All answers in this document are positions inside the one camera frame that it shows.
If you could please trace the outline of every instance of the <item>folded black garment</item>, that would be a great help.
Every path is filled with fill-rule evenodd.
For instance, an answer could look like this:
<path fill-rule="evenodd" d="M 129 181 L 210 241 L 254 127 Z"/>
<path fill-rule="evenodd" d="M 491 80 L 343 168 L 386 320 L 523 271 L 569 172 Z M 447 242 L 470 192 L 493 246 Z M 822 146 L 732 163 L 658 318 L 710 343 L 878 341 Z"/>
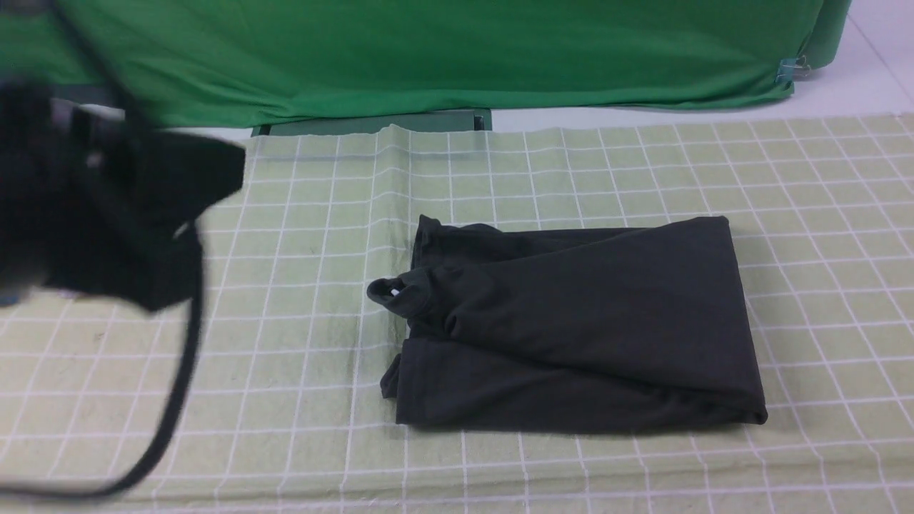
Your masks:
<path fill-rule="evenodd" d="M 397 422 L 594 434 L 767 420 L 726 218 L 504 233 L 422 217 L 368 296 L 409 321 Z"/>

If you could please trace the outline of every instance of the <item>light green grid cloth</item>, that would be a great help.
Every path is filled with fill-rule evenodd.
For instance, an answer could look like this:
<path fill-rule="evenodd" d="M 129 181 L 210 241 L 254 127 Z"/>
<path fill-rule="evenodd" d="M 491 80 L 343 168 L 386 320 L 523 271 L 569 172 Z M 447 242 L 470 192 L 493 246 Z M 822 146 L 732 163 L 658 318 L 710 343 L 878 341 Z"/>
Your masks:
<path fill-rule="evenodd" d="M 912 134 L 914 116 L 879 116 L 251 140 L 247 186 L 205 219 L 210 318 L 186 418 L 109 510 L 910 512 Z M 638 438 L 396 426 L 378 380 L 406 329 L 364 289 L 408 269 L 419 214 L 502 230 L 726 215 L 770 420 Z M 44 294 L 0 316 L 0 475 L 134 462 L 183 313 Z"/>

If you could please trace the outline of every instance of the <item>white floor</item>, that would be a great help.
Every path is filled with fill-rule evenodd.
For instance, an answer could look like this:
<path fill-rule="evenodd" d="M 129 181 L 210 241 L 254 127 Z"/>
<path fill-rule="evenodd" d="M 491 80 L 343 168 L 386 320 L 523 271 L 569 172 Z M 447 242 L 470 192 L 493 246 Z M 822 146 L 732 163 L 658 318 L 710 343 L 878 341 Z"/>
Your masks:
<path fill-rule="evenodd" d="M 497 132 L 656 123 L 914 112 L 914 0 L 854 0 L 837 58 L 796 83 L 787 101 L 735 112 L 658 112 L 617 108 L 496 110 Z M 192 129 L 228 139 L 248 129 Z"/>

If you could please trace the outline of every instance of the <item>black fabric blurred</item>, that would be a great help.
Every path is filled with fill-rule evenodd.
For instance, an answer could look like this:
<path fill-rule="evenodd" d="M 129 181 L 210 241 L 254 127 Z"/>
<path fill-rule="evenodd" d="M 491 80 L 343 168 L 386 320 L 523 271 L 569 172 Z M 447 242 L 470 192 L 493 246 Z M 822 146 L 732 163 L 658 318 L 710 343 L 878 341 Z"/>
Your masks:
<path fill-rule="evenodd" d="M 727 219 L 504 233 L 420 218 L 381 381 L 397 423 L 568 434 L 765 423 Z"/>
<path fill-rule="evenodd" d="M 0 292 L 45 286 L 151 312 L 189 299 L 202 249 L 187 228 L 241 189 L 245 148 L 157 132 L 152 159 L 124 122 L 52 105 L 43 85 L 0 84 Z"/>

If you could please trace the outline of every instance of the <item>green backdrop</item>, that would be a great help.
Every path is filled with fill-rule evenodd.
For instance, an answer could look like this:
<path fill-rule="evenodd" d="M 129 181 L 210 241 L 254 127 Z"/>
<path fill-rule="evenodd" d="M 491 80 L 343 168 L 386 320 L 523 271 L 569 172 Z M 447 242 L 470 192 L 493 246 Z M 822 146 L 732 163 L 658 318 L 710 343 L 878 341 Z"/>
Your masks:
<path fill-rule="evenodd" d="M 462 107 L 712 109 L 776 101 L 793 88 L 776 83 L 781 60 L 801 55 L 814 28 L 834 37 L 834 23 L 823 28 L 819 19 L 833 1 L 64 5 L 167 124 L 247 127 Z M 822 46 L 816 58 L 828 61 L 829 44 Z M 0 17 L 0 70 L 94 82 L 43 18 Z"/>

